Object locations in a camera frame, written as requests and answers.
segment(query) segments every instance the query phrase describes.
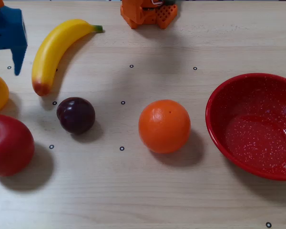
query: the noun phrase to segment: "banana tip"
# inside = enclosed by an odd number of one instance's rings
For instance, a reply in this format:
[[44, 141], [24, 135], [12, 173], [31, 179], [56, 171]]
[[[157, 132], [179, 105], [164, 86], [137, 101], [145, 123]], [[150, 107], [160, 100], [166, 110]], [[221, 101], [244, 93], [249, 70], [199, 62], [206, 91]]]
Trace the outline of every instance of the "banana tip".
[[50, 93], [50, 87], [47, 84], [33, 82], [33, 89], [39, 96], [44, 96]]

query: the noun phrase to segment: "blue toy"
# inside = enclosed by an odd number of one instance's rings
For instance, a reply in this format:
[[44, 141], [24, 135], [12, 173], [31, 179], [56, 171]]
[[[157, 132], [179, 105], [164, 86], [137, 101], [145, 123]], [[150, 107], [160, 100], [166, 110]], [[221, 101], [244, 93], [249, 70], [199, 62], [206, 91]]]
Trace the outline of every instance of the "blue toy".
[[7, 6], [0, 8], [0, 50], [10, 49], [15, 65], [15, 75], [20, 74], [25, 52], [27, 36], [20, 9]]

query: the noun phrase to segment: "bowl rim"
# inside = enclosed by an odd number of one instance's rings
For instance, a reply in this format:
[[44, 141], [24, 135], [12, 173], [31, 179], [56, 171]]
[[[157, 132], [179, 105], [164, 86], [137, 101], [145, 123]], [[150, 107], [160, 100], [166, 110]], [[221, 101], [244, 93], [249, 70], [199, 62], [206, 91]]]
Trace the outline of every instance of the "bowl rim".
[[236, 159], [235, 157], [233, 157], [227, 150], [226, 148], [220, 143], [220, 141], [218, 140], [218, 138], [216, 137], [214, 130], [212, 128], [211, 125], [211, 118], [210, 118], [210, 111], [212, 108], [212, 103], [213, 100], [215, 99], [215, 97], [218, 95], [218, 93], [228, 84], [232, 83], [232, 82], [236, 82], [239, 80], [242, 80], [244, 78], [272, 78], [281, 82], [285, 82], [286, 83], [286, 78], [282, 77], [282, 76], [278, 76], [278, 75], [273, 75], [273, 74], [268, 74], [268, 73], [247, 73], [247, 74], [242, 74], [242, 75], [238, 75], [238, 76], [234, 76], [226, 81], [224, 81], [223, 83], [221, 83], [211, 94], [207, 104], [206, 104], [206, 108], [205, 108], [205, 122], [206, 122], [206, 128], [209, 132], [209, 135], [211, 137], [211, 139], [213, 140], [214, 144], [216, 145], [216, 147], [219, 149], [219, 151], [226, 157], [228, 158], [231, 162], [233, 162], [235, 165], [237, 165], [238, 167], [244, 169], [245, 171], [252, 173], [254, 175], [257, 175], [259, 177], [263, 177], [263, 178], [267, 178], [267, 179], [271, 179], [271, 180], [283, 180], [286, 181], [286, 175], [276, 175], [276, 174], [269, 174], [269, 173], [264, 173], [261, 172], [257, 169], [255, 169], [254, 167], [251, 167], [249, 165], [246, 165], [245, 163], [243, 163], [242, 161]]

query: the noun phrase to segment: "speckled red bowl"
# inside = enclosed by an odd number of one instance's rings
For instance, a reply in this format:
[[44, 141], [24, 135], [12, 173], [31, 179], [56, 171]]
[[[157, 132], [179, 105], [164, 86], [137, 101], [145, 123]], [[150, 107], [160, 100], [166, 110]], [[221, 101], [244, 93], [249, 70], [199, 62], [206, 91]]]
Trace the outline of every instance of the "speckled red bowl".
[[244, 170], [286, 180], [286, 79], [265, 73], [231, 78], [212, 93], [206, 126], [218, 149]]

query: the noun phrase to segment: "banana stem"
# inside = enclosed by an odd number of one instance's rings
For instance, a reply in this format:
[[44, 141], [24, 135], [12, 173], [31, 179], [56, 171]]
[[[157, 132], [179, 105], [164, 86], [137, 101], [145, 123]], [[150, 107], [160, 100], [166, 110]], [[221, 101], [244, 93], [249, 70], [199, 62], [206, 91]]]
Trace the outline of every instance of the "banana stem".
[[103, 32], [103, 26], [101, 25], [93, 25], [95, 32]]

